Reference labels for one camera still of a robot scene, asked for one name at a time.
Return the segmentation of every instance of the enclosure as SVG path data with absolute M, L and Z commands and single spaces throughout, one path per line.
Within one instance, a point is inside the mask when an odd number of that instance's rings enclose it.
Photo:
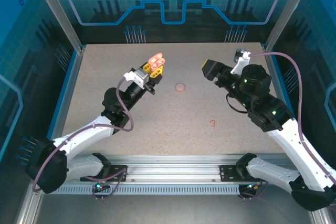
M 0 6 L 1 223 L 334 223 L 330 210 L 305 211 L 273 185 L 267 202 L 221 193 L 231 185 L 221 182 L 218 166 L 245 153 L 294 166 L 230 109 L 201 67 L 205 59 L 234 66 L 237 48 L 292 56 L 302 76 L 303 132 L 336 168 L 336 0 L 0 0 Z M 164 77 L 156 94 L 132 109 L 134 131 L 80 153 L 128 165 L 121 190 L 103 203 L 78 180 L 50 195 L 33 194 L 26 140 L 53 140 L 91 122 L 103 110 L 105 91 L 157 52 L 166 59 Z M 297 117 L 298 77 L 290 62 L 251 61 L 271 75 L 271 94 Z

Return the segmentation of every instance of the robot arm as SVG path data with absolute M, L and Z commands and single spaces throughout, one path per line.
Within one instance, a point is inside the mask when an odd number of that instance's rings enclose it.
M 249 65 L 249 54 L 238 49 L 234 68 L 206 60 L 202 66 L 204 77 L 210 81 L 217 78 L 215 84 L 225 88 L 228 96 L 235 98 L 246 109 L 251 121 L 281 146 L 298 170 L 269 164 L 248 153 L 237 162 L 237 172 L 241 177 L 250 175 L 281 187 L 307 210 L 315 211 L 330 205 L 336 198 L 336 186 L 330 176 L 335 176 L 336 171 L 305 136 L 304 142 L 301 142 L 297 121 L 281 100 L 269 94 L 271 77 L 262 66 Z M 324 166 L 328 176 L 314 159 Z
M 99 153 L 89 157 L 74 157 L 88 146 L 120 130 L 132 130 L 132 119 L 124 108 L 131 110 L 147 91 L 155 94 L 154 87 L 163 77 L 164 62 L 162 54 L 156 54 L 138 69 L 131 69 L 126 73 L 123 80 L 132 83 L 124 92 L 119 91 L 119 97 L 118 88 L 108 89 L 102 103 L 104 110 L 91 123 L 52 141 L 38 141 L 25 167 L 26 173 L 33 180 L 39 177 L 37 185 L 45 193 L 52 193 L 66 180 L 84 176 L 98 176 L 103 179 L 110 174 L 111 164 Z M 129 120 L 131 128 L 124 129 Z

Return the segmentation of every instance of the small pink object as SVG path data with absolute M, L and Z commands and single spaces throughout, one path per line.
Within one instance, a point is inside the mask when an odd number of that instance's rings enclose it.
M 148 60 L 148 64 L 153 65 L 156 61 L 160 60 L 161 58 L 162 58 L 162 53 L 159 52 Z
M 153 57 L 148 60 L 148 64 L 151 66 L 151 71 L 154 72 L 160 66 L 165 63 L 165 59 L 163 59 L 163 55 L 161 52 L 157 53 Z
M 182 92 L 182 91 L 184 91 L 185 86 L 184 86 L 183 83 L 178 83 L 178 84 L 176 84 L 175 89 L 176 89 L 177 92 Z

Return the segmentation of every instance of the beige tabletop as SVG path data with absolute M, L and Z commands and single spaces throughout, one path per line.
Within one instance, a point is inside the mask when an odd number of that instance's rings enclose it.
M 131 110 L 134 130 L 101 140 L 83 154 L 282 153 L 280 146 L 247 115 L 229 108 L 225 89 L 203 77 L 201 66 L 206 58 L 233 67 L 237 48 L 261 52 L 259 43 L 87 45 L 63 133 L 71 133 L 93 121 L 103 111 L 105 91 L 116 87 L 132 67 L 137 68 L 162 52 L 166 59 L 164 78 L 155 86 L 155 95 L 146 93 Z M 253 58 L 251 63 L 263 65 L 267 70 L 264 57 Z M 185 84 L 184 92 L 175 91 L 179 82 Z M 235 100 L 230 102 L 244 109 Z

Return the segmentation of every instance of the purple cable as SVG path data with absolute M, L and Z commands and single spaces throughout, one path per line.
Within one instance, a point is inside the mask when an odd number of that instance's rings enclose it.
M 125 172 L 126 172 L 126 169 L 123 169 L 123 170 L 117 172 L 116 174 L 114 174 L 114 175 L 112 175 L 112 176 L 110 176 L 110 177 L 108 177 L 108 178 L 104 178 L 104 179 L 103 179 L 103 180 L 109 180 L 109 179 L 112 179 L 112 178 L 114 178 L 114 177 L 116 177 L 116 176 L 118 176 L 119 174 L 122 173 L 121 177 L 120 177 L 119 180 L 118 180 L 118 183 L 115 185 L 115 188 L 112 190 L 112 192 L 111 192 L 109 195 L 106 195 L 105 197 L 102 197 L 102 200 L 103 200 L 103 199 L 108 199 L 108 198 L 110 198 L 110 197 L 116 192 L 116 190 L 117 190 L 117 188 L 118 188 L 120 182 L 122 181 L 122 178 L 123 178 Z M 88 177 L 88 176 L 85 177 L 85 178 L 90 179 L 90 180 L 92 180 L 92 181 L 102 181 L 102 179 L 99 180 L 99 179 L 91 178 L 91 177 Z M 95 193 L 94 193 L 93 191 L 92 191 L 92 196 L 94 196 L 96 199 L 98 198 L 98 197 L 95 195 Z
M 89 180 L 91 180 L 91 181 L 96 181 L 96 182 L 99 182 L 99 181 L 103 181 L 103 180 L 106 180 L 106 181 L 108 181 L 109 179 L 112 179 L 112 178 L 114 178 L 114 177 L 117 177 L 119 174 L 121 174 L 122 172 L 124 172 L 125 173 L 125 169 L 123 169 L 123 170 L 120 170 L 120 171 L 118 171 L 116 174 L 113 174 L 113 175 L 111 175 L 110 177 L 107 177 L 107 178 L 92 178 L 92 177 L 90 177 L 90 176 L 85 176 L 84 178 L 87 178 L 87 179 L 89 179 Z
M 252 199 L 254 199 L 254 198 L 257 198 L 258 196 L 254 196 L 253 194 L 249 194 L 249 193 L 242 193 L 242 194 L 245 194 L 245 195 L 247 195 L 247 196 L 250 196 Z M 282 210 L 280 210 L 280 208 L 278 208 L 276 205 L 274 205 L 271 201 L 268 201 L 268 200 L 265 200 L 265 199 L 263 199 L 263 198 L 259 198 L 260 200 L 262 200 L 263 202 L 266 202 L 267 204 L 269 204 L 269 205 L 271 205 L 272 207 L 274 207 L 275 209 L 277 209 L 278 210 L 278 212 L 284 217 L 284 218 L 286 218 L 290 223 L 293 223 L 287 216 L 286 216 L 286 214 L 282 211 Z
M 332 206 L 330 206 L 330 207 L 328 207 L 328 209 L 331 210 L 331 211 L 336 212 L 336 207 L 332 207 Z
M 33 191 L 34 192 L 38 192 L 38 191 L 41 191 L 41 189 L 36 189 L 36 186 L 37 186 L 37 182 L 38 180 L 40 179 L 40 176 L 42 174 L 42 172 L 44 171 L 44 169 L 46 168 L 47 164 L 49 163 L 49 161 L 51 160 L 51 158 L 64 146 L 66 145 L 69 141 L 71 141 L 72 138 L 74 138 L 75 136 L 77 136 L 78 134 L 82 133 L 83 131 L 86 131 L 88 129 L 91 129 L 91 128 L 95 128 L 96 126 L 97 127 L 108 127 L 108 128 L 113 128 L 113 129 L 116 129 L 116 130 L 120 130 L 120 131 L 126 131 L 126 132 L 130 132 L 133 130 L 134 128 L 134 121 L 133 121 L 133 118 L 131 116 L 131 113 L 130 111 L 127 109 L 126 105 L 123 103 L 122 99 L 120 98 L 120 94 L 119 94 L 119 91 L 120 91 L 120 87 L 121 87 L 121 84 L 125 81 L 125 77 L 123 77 L 120 82 L 118 83 L 117 85 L 117 89 L 116 89 L 116 95 L 117 95 L 117 99 L 118 101 L 120 102 L 122 108 L 124 109 L 125 113 L 127 114 L 127 116 L 129 117 L 130 119 L 130 122 L 131 122 L 131 127 L 129 129 L 124 129 L 124 128 L 121 128 L 121 127 L 117 127 L 117 126 L 113 126 L 113 125 L 109 125 L 109 124 L 97 124 L 97 125 L 88 125 L 76 132 L 74 132 L 74 134 L 70 135 L 67 139 L 65 139 L 59 146 L 56 147 L 56 149 L 53 150 L 53 152 L 46 158 L 46 160 L 43 162 L 43 164 L 41 165 L 41 168 L 40 170 L 38 171 L 35 179 L 34 179 L 34 182 L 33 182 Z
M 290 56 L 288 56 L 287 54 L 284 54 L 282 52 L 263 52 L 261 54 L 250 54 L 249 56 L 254 57 L 254 56 L 266 56 L 266 55 L 282 56 L 282 57 L 286 58 L 287 60 L 289 60 L 293 64 L 293 66 L 295 68 L 295 71 L 298 75 L 298 82 L 299 82 L 298 128 L 299 128 L 300 142 L 301 142 L 302 146 L 305 148 L 305 150 L 307 151 L 307 153 L 309 154 L 309 156 L 321 168 L 321 170 L 325 173 L 325 175 L 327 177 L 329 177 L 330 180 L 336 185 L 336 179 L 333 176 L 331 176 L 331 174 L 328 172 L 328 170 L 314 156 L 314 154 L 311 152 L 311 150 L 309 149 L 309 147 L 307 146 L 307 144 L 305 143 L 305 141 L 303 139 L 303 133 L 302 133 L 302 78 L 301 78 L 301 72 L 300 72 L 300 69 L 299 69 L 298 65 L 296 64 L 296 62 Z
M 267 187 L 268 187 L 268 181 L 266 181 L 265 186 L 264 186 L 264 188 L 261 190 L 261 192 L 260 192 L 258 195 L 255 195 L 253 198 L 260 198 L 260 196 L 262 196 L 262 195 L 265 193 Z

